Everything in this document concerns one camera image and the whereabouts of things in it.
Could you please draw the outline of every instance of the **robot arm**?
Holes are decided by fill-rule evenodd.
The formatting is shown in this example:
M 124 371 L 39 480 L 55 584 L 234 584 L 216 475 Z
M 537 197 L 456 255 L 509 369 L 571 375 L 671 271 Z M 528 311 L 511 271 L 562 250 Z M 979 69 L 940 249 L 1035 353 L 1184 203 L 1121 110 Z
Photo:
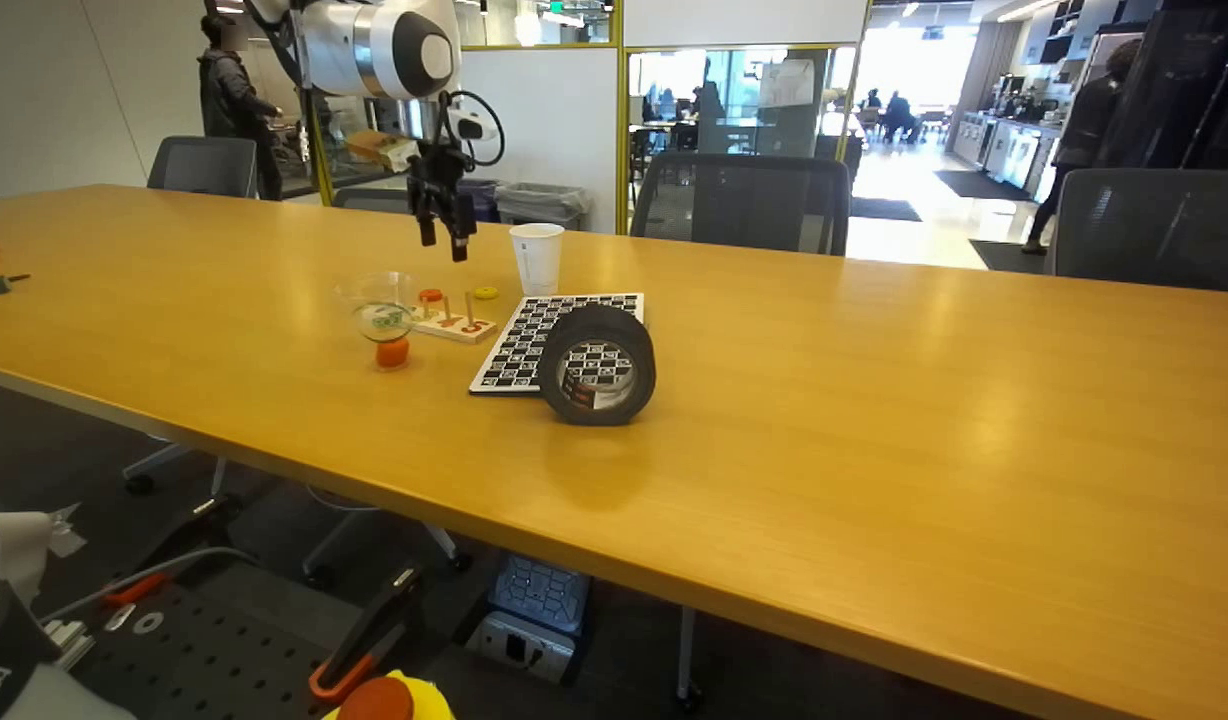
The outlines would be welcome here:
M 406 207 L 421 244 L 434 244 L 434 220 L 451 232 L 451 259 L 469 259 L 474 232 L 458 177 L 474 159 L 451 129 L 451 75 L 458 64 L 458 22 L 451 0 L 246 0 L 285 71 L 309 93 L 405 98 L 398 131 L 414 139 L 406 164 Z

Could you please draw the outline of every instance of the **wooden table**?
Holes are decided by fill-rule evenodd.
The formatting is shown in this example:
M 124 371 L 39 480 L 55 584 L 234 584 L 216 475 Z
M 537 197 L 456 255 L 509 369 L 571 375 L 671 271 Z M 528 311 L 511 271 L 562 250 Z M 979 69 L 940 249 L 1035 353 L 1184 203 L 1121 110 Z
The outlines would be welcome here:
M 1040 714 L 1228 714 L 1228 295 L 571 236 L 642 287 L 626 429 L 373 369 L 347 295 L 451 269 L 405 216 L 0 201 L 0 383 Z

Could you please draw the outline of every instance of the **plastic cup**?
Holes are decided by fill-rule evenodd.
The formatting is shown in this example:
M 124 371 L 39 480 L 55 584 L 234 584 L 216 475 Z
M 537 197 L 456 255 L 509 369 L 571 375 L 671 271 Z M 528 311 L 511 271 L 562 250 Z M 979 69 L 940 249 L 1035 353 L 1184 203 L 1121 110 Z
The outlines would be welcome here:
M 509 226 L 517 244 L 524 295 L 557 295 L 560 287 L 560 255 L 562 255 L 562 222 L 517 222 Z

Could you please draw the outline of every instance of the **yellow object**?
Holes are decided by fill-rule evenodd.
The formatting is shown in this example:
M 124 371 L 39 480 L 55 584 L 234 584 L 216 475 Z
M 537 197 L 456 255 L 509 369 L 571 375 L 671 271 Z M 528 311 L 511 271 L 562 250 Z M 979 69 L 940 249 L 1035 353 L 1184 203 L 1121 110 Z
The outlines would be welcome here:
M 322 720 L 456 720 L 456 714 L 434 685 L 386 672 L 358 685 Z
M 456 287 L 414 220 L 144 188 L 0 201 L 0 383 L 1026 714 L 1228 714 L 1228 292 L 562 244 L 647 295 L 615 431 L 358 362 L 342 275 Z

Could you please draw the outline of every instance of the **person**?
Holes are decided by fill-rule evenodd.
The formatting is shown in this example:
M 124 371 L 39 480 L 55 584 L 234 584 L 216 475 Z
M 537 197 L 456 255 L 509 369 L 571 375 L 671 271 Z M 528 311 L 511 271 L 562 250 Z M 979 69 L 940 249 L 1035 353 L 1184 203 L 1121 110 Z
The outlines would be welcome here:
M 1075 93 L 1063 137 L 1061 137 L 1055 154 L 1051 154 L 1055 178 L 1051 178 L 1048 201 L 1035 207 L 1035 220 L 1026 222 L 1026 236 L 1020 244 L 1023 255 L 1048 250 L 1040 240 L 1045 240 L 1048 220 L 1055 216 L 1063 177 L 1097 164 L 1097 151 L 1103 142 L 1103 129 L 1107 129 L 1107 118 L 1121 102 L 1121 86 L 1122 86 L 1122 81 L 1135 64 L 1135 51 L 1141 51 L 1141 39 L 1121 44 L 1103 64 L 1103 75 Z
M 904 142 L 918 139 L 918 118 L 898 93 L 893 93 L 893 98 L 885 107 L 885 129 L 888 129 L 888 137 L 885 137 L 888 142 L 893 139 L 904 139 Z
M 269 118 L 278 115 L 256 96 L 246 69 L 238 59 L 238 22 L 232 17 L 206 13 L 200 18 L 206 51 L 200 56 L 200 107 L 202 137 L 246 137 L 256 139 L 258 197 L 278 201 L 278 164 Z

